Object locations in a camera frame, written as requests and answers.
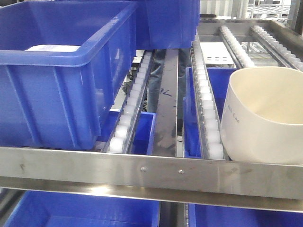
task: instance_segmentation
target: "blue bin wall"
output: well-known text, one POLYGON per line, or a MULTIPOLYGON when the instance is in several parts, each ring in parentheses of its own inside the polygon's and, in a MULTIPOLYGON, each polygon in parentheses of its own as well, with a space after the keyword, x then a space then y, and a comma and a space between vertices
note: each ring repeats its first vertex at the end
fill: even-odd
POLYGON ((133 1, 139 4, 136 11, 137 49, 190 48, 199 23, 200 0, 133 1))
POLYGON ((220 119, 222 118, 229 77, 236 70, 231 68, 207 68, 220 119))
POLYGON ((0 9, 0 146, 93 147, 135 52, 135 9, 53 1, 0 9), (39 44, 81 47, 24 51, 39 44))
MULTIPOLYGON (((101 136, 98 137, 98 141, 107 142, 111 132, 114 129, 118 111, 110 111, 104 126, 101 129, 101 136)), ((137 124, 136 134, 133 142, 132 154, 136 155, 151 155, 152 145, 154 139, 156 114, 142 112, 137 124)))
POLYGON ((183 112, 185 157, 201 158, 192 68, 186 68, 186 95, 183 99, 183 112))
POLYGON ((189 204, 189 227, 300 227, 303 214, 189 204))
MULTIPOLYGON (((237 69, 207 68, 214 98, 221 119, 230 75, 237 69)), ((186 97, 184 100, 184 147, 186 157, 201 158, 196 119, 192 69, 186 69, 186 97)))
POLYGON ((159 208, 158 201, 28 191, 4 227, 157 227, 159 208))

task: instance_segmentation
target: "blue storage tote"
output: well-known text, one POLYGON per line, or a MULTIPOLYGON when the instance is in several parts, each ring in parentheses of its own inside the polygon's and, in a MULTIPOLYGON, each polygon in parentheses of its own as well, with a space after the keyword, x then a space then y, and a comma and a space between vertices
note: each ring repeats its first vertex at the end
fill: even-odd
POLYGON ((0 146, 93 147, 131 66, 136 7, 33 1, 0 9, 0 146), (42 44, 80 48, 25 51, 42 44))
POLYGON ((189 227, 301 227, 303 214, 269 210, 188 205, 189 227))
MULTIPOLYGON (((214 99, 221 119, 230 75, 237 69, 207 68, 214 99)), ((184 148, 186 157, 201 158, 199 132, 196 119, 196 104, 193 87, 193 72, 186 70, 186 97, 184 103, 184 148)))
MULTIPOLYGON (((98 141, 107 142, 111 132, 114 129, 119 111, 110 111, 106 122, 101 129, 101 136, 98 141)), ((136 133, 133 141, 132 154, 151 155, 153 139, 155 134, 156 114, 142 112, 137 124, 136 133)))
POLYGON ((157 227, 158 201, 25 193, 4 227, 157 227))
POLYGON ((139 4, 136 11, 137 49, 190 48, 199 24, 200 0, 132 1, 139 4))

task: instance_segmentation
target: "white plastic container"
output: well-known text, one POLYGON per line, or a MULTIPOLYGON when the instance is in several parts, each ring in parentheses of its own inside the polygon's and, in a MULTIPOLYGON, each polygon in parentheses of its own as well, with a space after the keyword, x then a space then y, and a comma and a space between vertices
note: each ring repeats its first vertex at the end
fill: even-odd
POLYGON ((257 67, 234 72, 221 139, 232 160, 303 164, 303 72, 257 67))

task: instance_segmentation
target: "metal shelf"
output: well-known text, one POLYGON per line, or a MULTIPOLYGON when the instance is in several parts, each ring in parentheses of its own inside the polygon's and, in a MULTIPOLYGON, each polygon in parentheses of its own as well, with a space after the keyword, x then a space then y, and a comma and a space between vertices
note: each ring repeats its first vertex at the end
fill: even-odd
MULTIPOLYGON (((273 21, 201 21, 200 40, 222 41, 222 25, 240 42, 255 42, 251 27, 261 25, 303 57, 302 37, 273 21)), ((177 62, 178 51, 167 50, 162 83, 177 79, 177 62)), ((175 119, 172 112, 166 117, 175 119)), ((303 166, 181 158, 174 147, 168 157, 163 152, 164 145, 154 150, 161 156, 1 147, 0 187, 303 212, 303 166)))

